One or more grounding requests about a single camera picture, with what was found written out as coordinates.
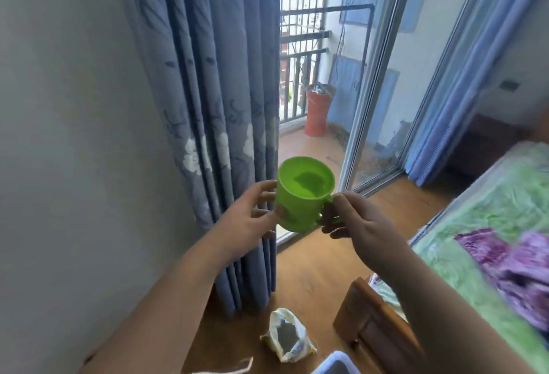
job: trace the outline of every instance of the purple clothing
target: purple clothing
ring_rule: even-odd
[[[511,246],[492,228],[457,234],[488,280],[515,312],[535,328],[549,332],[549,238],[525,232]]]

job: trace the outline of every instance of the wall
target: wall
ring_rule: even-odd
[[[0,0],[0,372],[76,372],[197,237],[121,0]]]
[[[381,145],[388,144],[400,127],[401,120],[410,122],[415,118],[464,1],[424,0],[415,30],[397,35],[388,68],[399,72],[399,79],[381,127],[378,141]],[[341,5],[341,0],[328,0],[328,5]],[[376,10],[381,11],[381,3],[378,3]],[[330,53],[324,58],[326,62],[319,70],[321,81],[328,80],[330,59],[339,41],[341,33],[339,13],[328,14],[326,29],[332,30],[333,34],[325,40]],[[369,55],[372,54],[375,33],[375,29],[372,29]],[[366,27],[346,25],[342,55],[361,60],[365,38]]]
[[[549,0],[533,0],[500,59],[490,72],[478,112],[503,122],[533,128],[549,108]],[[520,83],[515,92],[503,80]]]

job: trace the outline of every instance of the blue curtain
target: blue curtain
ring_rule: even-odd
[[[279,0],[125,4],[175,165],[206,232],[251,184],[276,178]],[[243,298],[263,308],[275,278],[276,241],[264,240],[215,287],[232,315]]]
[[[481,87],[532,0],[477,0],[405,163],[422,185],[436,176],[467,130]]]

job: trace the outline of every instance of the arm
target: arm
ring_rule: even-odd
[[[336,215],[344,223],[331,223]],[[351,238],[360,259],[394,289],[433,372],[534,374],[365,198],[336,195],[320,223],[332,238]]]
[[[172,374],[183,366],[216,276],[255,248],[278,215],[253,209],[274,200],[276,181],[256,183],[158,281],[81,374]]]

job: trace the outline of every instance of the green bedsheet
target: green bedsheet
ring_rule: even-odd
[[[549,234],[549,146],[520,143],[463,195],[467,200],[458,198],[459,205],[450,207],[413,249],[535,370],[549,374],[549,351],[542,337],[504,302],[453,239],[486,227],[511,244],[524,231]],[[388,285],[380,281],[373,287],[404,317]]]

